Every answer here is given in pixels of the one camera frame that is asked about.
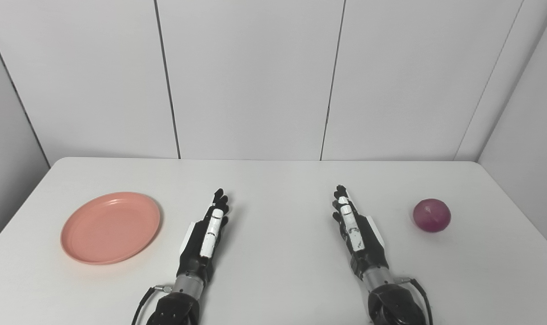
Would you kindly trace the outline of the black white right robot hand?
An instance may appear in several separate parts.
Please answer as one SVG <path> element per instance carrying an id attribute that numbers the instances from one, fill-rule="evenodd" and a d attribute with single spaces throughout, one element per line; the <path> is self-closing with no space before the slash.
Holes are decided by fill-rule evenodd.
<path id="1" fill-rule="evenodd" d="M 350 266 L 356 277 L 374 269 L 389 269 L 380 236 L 366 216 L 359 214 L 347 189 L 337 185 L 334 191 L 333 218 L 351 255 Z"/>

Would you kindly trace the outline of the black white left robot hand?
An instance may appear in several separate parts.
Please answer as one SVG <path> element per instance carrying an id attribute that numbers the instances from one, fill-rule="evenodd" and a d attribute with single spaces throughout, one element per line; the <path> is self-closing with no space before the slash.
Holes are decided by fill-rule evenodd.
<path id="1" fill-rule="evenodd" d="M 213 201 L 202 220 L 195 223 L 187 244 L 179 257 L 177 276 L 197 276 L 203 284 L 213 278 L 213 257 L 228 224 L 228 196 L 222 188 L 214 193 Z"/>

